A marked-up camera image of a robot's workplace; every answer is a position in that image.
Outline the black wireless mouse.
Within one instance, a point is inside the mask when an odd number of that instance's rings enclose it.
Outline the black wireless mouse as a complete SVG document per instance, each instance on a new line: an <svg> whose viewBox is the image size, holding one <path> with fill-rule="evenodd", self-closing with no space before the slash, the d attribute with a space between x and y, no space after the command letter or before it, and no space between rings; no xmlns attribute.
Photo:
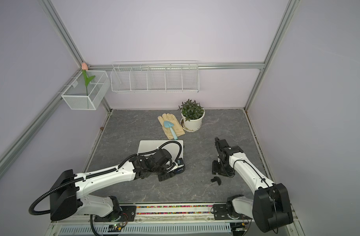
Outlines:
<svg viewBox="0 0 360 236"><path fill-rule="evenodd" d="M186 169L186 166L183 165L181 168L177 168L176 170L174 170L174 174L175 175L181 174L185 171L185 169Z"/></svg>

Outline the silver laptop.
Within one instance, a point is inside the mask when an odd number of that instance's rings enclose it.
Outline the silver laptop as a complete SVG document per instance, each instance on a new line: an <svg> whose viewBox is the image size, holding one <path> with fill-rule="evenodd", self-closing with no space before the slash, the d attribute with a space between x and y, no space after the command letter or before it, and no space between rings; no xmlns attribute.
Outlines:
<svg viewBox="0 0 360 236"><path fill-rule="evenodd" d="M165 149L170 155L164 165L167 169L176 167L179 158L184 155L184 142L182 140L141 140L138 147L138 153L149 152L157 149Z"/></svg>

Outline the black mouse battery cover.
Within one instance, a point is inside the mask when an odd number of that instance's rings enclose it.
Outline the black mouse battery cover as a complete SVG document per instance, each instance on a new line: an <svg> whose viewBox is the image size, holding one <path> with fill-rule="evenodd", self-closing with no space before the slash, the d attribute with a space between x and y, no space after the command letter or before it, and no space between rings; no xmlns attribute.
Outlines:
<svg viewBox="0 0 360 236"><path fill-rule="evenodd" d="M222 184L222 181L219 177L214 177L210 180L211 183L217 183L219 186Z"/></svg>

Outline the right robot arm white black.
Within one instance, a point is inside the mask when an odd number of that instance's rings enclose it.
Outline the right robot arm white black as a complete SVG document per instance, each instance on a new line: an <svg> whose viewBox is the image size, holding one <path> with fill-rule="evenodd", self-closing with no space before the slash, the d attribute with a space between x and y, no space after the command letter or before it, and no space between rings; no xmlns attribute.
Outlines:
<svg viewBox="0 0 360 236"><path fill-rule="evenodd" d="M239 146L230 146L225 139L215 138L215 147L218 159L212 163L212 174L228 178L239 175L254 195L249 199L238 194L229 197L224 206L214 205L216 219L247 217L264 233L277 232L280 227L293 223L289 193L282 183L274 183L260 172Z"/></svg>

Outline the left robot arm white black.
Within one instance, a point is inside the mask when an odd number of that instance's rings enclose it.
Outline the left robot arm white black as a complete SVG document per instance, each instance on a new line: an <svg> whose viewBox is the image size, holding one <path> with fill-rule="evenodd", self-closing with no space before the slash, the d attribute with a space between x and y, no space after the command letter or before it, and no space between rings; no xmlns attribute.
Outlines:
<svg viewBox="0 0 360 236"><path fill-rule="evenodd" d="M166 141L156 149L135 153L119 165L93 172L75 174L72 169L61 173L49 191L29 207L31 215L50 214L51 221L60 221L75 214L105 217L122 214L116 197L97 197L93 192L122 182L146 179L168 180L185 170L182 158L183 141Z"/></svg>

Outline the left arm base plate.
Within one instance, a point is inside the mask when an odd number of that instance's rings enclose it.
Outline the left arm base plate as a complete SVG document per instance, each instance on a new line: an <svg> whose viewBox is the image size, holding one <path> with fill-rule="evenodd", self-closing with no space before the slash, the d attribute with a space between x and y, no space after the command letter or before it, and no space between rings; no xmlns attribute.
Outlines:
<svg viewBox="0 0 360 236"><path fill-rule="evenodd" d="M137 207L135 205L121 206L121 210L114 210L105 217L95 215L94 222L133 222Z"/></svg>

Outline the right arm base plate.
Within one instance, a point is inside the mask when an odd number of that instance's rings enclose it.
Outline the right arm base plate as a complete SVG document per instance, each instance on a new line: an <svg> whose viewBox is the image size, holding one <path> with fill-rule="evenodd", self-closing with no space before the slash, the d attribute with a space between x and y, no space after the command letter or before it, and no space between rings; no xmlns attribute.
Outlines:
<svg viewBox="0 0 360 236"><path fill-rule="evenodd" d="M210 212L213 214L215 220L252 220L252 218L246 215L238 214L233 210L230 210L226 203L214 204Z"/></svg>

